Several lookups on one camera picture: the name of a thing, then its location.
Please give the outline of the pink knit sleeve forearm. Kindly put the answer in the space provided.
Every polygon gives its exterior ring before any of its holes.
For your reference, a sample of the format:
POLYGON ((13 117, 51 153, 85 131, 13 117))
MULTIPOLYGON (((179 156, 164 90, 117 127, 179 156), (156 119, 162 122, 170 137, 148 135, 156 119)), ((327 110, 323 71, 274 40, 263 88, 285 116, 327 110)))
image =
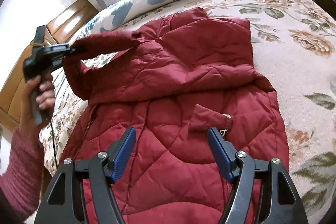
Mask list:
POLYGON ((1 174, 1 223, 23 223, 39 205, 44 149, 14 130, 10 160, 1 174))

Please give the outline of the person's left hand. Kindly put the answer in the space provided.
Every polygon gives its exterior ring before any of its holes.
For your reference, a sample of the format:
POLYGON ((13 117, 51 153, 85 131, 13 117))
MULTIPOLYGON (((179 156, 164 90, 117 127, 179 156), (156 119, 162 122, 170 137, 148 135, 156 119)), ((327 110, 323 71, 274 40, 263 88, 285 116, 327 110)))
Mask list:
POLYGON ((19 122, 19 132, 22 138, 32 145, 37 145, 39 133, 51 120, 55 106, 55 92, 52 83, 53 77, 50 72, 43 77, 30 79, 26 82, 22 94, 21 118, 19 122), (47 118, 41 123, 35 123, 33 110, 47 112, 47 118))

